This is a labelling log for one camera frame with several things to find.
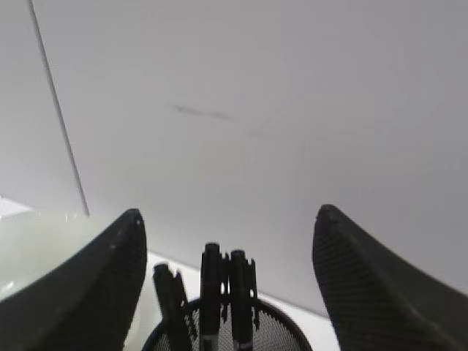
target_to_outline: pen holder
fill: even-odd
[[[253,351],[312,351],[307,338],[301,329],[283,312],[276,307],[261,301],[252,299],[252,308],[257,307],[260,317],[260,328],[257,330],[252,323]],[[190,330],[189,316],[195,321],[195,335],[190,336],[192,350],[199,351],[199,315],[200,299],[193,300],[183,307],[187,330]],[[167,338],[167,321],[162,321],[153,330],[143,347],[143,351],[175,351],[171,350]],[[219,351],[233,351],[233,335],[231,328],[230,305],[227,307],[226,322],[221,320],[219,329]]]

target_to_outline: pen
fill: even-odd
[[[202,254],[200,282],[200,351],[218,351],[221,319],[222,256],[219,244],[208,243]]]
[[[233,327],[234,351],[252,351],[252,301],[257,298],[257,284],[255,281],[255,261],[252,265],[246,260],[244,251],[231,252],[229,271],[231,295],[231,320]],[[258,312],[256,310],[255,325],[258,329]]]
[[[165,264],[154,267],[154,286],[161,308],[162,319],[167,321],[167,339],[171,351],[192,351],[189,329],[182,306],[187,303],[181,274],[173,276]]]

